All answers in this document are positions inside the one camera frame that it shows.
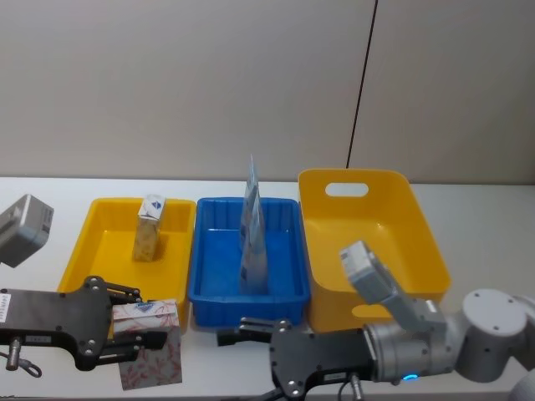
blue led light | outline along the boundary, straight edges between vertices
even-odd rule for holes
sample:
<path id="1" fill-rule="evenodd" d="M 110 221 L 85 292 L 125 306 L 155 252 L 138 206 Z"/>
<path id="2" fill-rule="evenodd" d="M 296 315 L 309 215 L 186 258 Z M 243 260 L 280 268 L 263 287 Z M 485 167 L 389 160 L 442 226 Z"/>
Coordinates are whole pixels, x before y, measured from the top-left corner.
<path id="1" fill-rule="evenodd" d="M 418 379 L 418 375 L 417 374 L 407 374 L 403 380 L 405 380 L 406 382 L 410 381 L 410 380 L 417 380 Z"/>

floral tissue box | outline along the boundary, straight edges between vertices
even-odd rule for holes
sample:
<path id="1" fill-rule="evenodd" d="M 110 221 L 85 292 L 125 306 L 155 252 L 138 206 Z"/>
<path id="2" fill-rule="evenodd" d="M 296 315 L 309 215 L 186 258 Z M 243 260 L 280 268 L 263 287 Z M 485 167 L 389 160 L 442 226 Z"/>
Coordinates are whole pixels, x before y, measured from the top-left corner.
<path id="1" fill-rule="evenodd" d="M 164 331 L 162 349 L 142 348 L 137 360 L 119 364 L 124 390 L 182 383 L 181 328 L 174 299 L 116 305 L 114 334 L 121 332 Z"/>

wire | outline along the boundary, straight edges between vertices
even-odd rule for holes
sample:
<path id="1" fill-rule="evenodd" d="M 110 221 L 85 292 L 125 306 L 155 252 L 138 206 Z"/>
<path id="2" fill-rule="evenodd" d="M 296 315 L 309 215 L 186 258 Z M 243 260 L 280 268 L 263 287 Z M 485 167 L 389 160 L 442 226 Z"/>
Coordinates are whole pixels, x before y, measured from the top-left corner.
<path id="1" fill-rule="evenodd" d="M 344 383 L 340 386 L 340 388 L 339 388 L 339 390 L 338 390 L 338 401 L 342 401 L 342 392 L 344 391 L 344 388 L 345 388 L 345 386 L 348 385 L 348 383 L 349 383 L 349 382 L 344 382 Z"/>
<path id="2" fill-rule="evenodd" d="M 0 357 L 9 358 L 6 353 L 0 353 Z M 19 359 L 18 366 L 24 369 L 30 376 L 33 376 L 35 378 L 40 378 L 41 376 L 43 376 L 43 371 L 41 370 L 41 368 L 37 365 L 34 365 L 27 359 Z"/>
<path id="3" fill-rule="evenodd" d="M 342 392 L 344 391 L 345 386 L 351 384 L 351 390 L 353 391 L 353 400 L 361 401 L 364 400 L 363 394 L 360 391 L 359 377 L 355 373 L 349 375 L 349 380 L 344 382 L 338 390 L 338 401 L 342 401 Z"/>

gray wall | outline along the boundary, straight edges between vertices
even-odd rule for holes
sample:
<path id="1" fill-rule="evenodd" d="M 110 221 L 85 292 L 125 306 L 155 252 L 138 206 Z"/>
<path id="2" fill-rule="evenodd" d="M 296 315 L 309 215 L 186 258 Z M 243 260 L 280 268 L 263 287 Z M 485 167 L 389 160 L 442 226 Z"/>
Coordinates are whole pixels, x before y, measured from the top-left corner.
<path id="1" fill-rule="evenodd" d="M 532 0 L 3 0 L 0 175 L 535 182 Z"/>
<path id="2" fill-rule="evenodd" d="M 379 0 L 351 167 L 535 182 L 535 2 Z"/>

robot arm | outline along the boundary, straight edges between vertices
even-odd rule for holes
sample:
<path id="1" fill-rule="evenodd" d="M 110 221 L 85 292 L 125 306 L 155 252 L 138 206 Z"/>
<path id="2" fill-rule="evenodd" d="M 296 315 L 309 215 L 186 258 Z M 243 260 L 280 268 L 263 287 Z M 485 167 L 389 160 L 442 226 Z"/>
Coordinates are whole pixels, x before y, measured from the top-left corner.
<path id="1" fill-rule="evenodd" d="M 162 349 L 166 343 L 167 333 L 151 330 L 108 339 L 112 306 L 142 300 L 138 288 L 111 284 L 101 277 L 87 277 L 74 292 L 2 288 L 2 297 L 9 303 L 0 320 L 0 345 L 9 346 L 7 370 L 24 368 L 19 355 L 27 346 L 63 348 L 72 354 L 77 369 L 89 371 L 99 365 L 134 361 L 141 348 Z"/>
<path id="2" fill-rule="evenodd" d="M 268 324 L 242 319 L 237 330 L 220 332 L 218 340 L 220 345 L 270 343 L 277 389 L 259 399 L 300 400 L 314 386 L 347 382 L 355 399 L 362 399 L 360 380 L 397 384 L 453 370 L 487 383 L 502 375 L 511 356 L 526 369 L 535 368 L 533 300 L 481 289 L 465 297 L 459 312 L 445 315 L 434 302 L 409 297 L 362 241 L 342 250 L 340 257 L 359 295 L 368 304 L 385 306 L 395 320 L 314 334 L 292 330 L 286 320 Z M 511 397 L 529 399 L 535 399 L 535 371 Z"/>
<path id="3" fill-rule="evenodd" d="M 375 381 L 398 383 L 408 375 L 430 376 L 456 370 L 471 381 L 498 379 L 514 357 L 535 368 L 535 301 L 481 289 L 469 293 L 462 309 L 444 316 L 431 301 L 410 298 L 376 255 L 359 241 L 341 252 L 355 290 L 380 303 L 395 319 L 370 324 L 376 355 Z"/>

